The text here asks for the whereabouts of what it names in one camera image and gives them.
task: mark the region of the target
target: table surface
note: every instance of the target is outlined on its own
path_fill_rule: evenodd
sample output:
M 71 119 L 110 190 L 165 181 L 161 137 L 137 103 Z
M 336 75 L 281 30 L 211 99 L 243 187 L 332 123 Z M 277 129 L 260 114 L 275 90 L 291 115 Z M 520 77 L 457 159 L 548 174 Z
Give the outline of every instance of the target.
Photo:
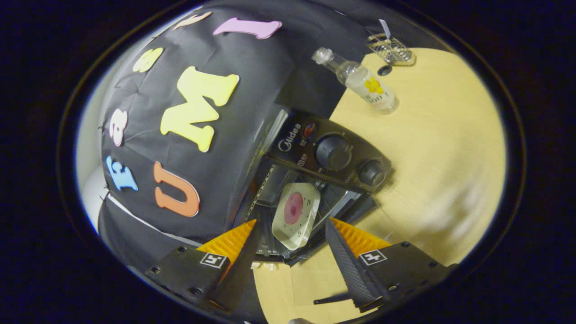
M 415 66 L 394 67 L 381 77 L 400 99 L 396 112 L 380 115 L 347 89 L 331 120 L 370 141 L 394 168 L 375 196 L 380 208 L 357 227 L 390 243 L 407 240 L 450 265 L 474 248 L 498 207 L 505 135 L 490 94 L 459 56 L 412 51 Z M 362 64 L 376 72 L 384 63 L 369 54 Z M 270 323 L 334 323 L 368 314 L 351 300 L 313 304 L 347 290 L 328 246 L 292 268 L 265 266 L 253 272 Z

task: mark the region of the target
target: black knob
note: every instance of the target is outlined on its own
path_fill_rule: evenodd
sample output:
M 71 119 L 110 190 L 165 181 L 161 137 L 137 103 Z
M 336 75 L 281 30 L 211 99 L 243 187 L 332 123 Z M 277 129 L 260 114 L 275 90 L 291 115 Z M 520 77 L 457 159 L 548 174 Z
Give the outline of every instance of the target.
M 316 148 L 316 160 L 331 171 L 340 171 L 352 159 L 352 147 L 338 135 L 323 138 Z
M 358 173 L 358 177 L 363 183 L 374 187 L 384 181 L 386 172 L 384 171 L 384 166 L 381 162 L 372 160 L 362 166 Z

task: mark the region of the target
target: pink circle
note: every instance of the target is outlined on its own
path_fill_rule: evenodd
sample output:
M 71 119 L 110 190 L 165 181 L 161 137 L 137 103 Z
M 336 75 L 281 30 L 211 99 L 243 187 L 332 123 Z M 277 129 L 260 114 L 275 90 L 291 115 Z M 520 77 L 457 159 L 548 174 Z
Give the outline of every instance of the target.
M 302 216 L 302 208 L 304 207 L 304 200 L 300 193 L 293 193 L 288 197 L 286 205 L 284 206 L 284 221 L 288 225 L 295 224 L 300 216 Z

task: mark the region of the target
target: bottle label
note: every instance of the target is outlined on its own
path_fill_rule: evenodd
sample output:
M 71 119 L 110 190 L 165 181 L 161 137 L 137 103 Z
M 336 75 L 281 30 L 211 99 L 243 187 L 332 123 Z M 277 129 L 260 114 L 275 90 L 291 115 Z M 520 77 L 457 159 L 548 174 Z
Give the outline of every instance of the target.
M 349 88 L 374 106 L 388 106 L 394 101 L 394 93 L 370 71 L 362 82 Z

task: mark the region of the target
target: plastic bottle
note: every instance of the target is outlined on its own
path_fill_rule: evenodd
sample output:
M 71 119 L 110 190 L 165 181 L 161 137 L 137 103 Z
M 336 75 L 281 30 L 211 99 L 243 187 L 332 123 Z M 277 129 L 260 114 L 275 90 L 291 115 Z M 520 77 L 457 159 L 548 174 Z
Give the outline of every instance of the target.
M 391 114 L 398 108 L 400 102 L 392 90 L 360 63 L 348 61 L 324 47 L 316 50 L 312 59 L 334 72 L 341 84 L 354 91 L 379 112 Z

